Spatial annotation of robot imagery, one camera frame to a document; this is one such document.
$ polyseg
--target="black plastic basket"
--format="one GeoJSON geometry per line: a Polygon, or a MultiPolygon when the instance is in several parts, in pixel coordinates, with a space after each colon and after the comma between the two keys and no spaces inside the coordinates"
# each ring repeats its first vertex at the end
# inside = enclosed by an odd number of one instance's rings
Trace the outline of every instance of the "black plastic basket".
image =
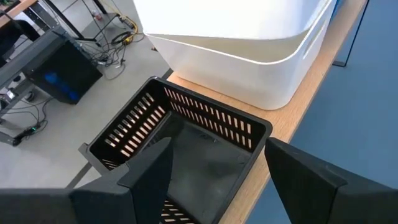
{"type": "Polygon", "coordinates": [[[152,77],[79,150],[103,174],[172,137],[172,179],[161,222],[218,223],[271,131],[268,121],[152,77]]]}

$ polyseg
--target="computer tower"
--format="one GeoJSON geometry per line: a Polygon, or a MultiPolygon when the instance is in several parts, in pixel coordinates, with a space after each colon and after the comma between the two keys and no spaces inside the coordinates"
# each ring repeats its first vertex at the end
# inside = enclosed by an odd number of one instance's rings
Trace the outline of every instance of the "computer tower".
{"type": "Polygon", "coordinates": [[[102,74],[68,38],[49,35],[53,42],[45,43],[48,45],[45,50],[24,66],[22,72],[58,101],[75,105],[102,74]]]}

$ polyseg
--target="wooden table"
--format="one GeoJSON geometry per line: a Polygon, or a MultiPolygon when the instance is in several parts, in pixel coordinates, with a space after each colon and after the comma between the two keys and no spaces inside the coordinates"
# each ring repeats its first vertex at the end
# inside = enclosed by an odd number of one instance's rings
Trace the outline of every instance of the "wooden table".
{"type": "MultiPolygon", "coordinates": [[[[44,31],[57,25],[52,16],[40,5],[37,0],[20,0],[20,2],[21,3],[7,12],[10,17],[14,18],[20,13],[24,12],[44,31]]],[[[0,27],[4,26],[9,21],[10,20],[7,16],[0,16],[0,27]]]]}
{"type": "MultiPolygon", "coordinates": [[[[318,57],[290,103],[281,109],[274,111],[260,110],[181,79],[176,73],[171,74],[168,81],[270,121],[274,127],[272,136],[289,142],[366,2],[367,0],[345,0],[340,11],[329,25],[318,57]]],[[[261,153],[220,223],[244,223],[269,178],[267,162],[264,154],[261,153]]]]}

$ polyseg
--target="white plastic bin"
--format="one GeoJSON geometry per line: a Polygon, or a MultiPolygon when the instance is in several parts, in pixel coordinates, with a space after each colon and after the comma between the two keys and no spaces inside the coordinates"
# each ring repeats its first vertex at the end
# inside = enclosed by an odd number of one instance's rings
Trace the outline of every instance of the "white plastic bin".
{"type": "Polygon", "coordinates": [[[328,0],[134,0],[148,34],[284,39],[308,30],[328,0]]]}
{"type": "Polygon", "coordinates": [[[318,55],[336,0],[308,32],[284,40],[238,40],[147,34],[181,78],[264,110],[293,97],[318,55]]]}

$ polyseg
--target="blue floor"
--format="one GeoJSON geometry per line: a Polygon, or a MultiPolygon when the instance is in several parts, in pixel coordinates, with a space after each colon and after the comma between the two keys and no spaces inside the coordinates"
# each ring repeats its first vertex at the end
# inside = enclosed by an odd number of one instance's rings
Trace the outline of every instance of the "blue floor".
{"type": "MultiPolygon", "coordinates": [[[[332,67],[291,142],[398,188],[398,1],[371,0],[346,68],[332,67]]],[[[290,223],[270,180],[248,224],[290,223]]]]}

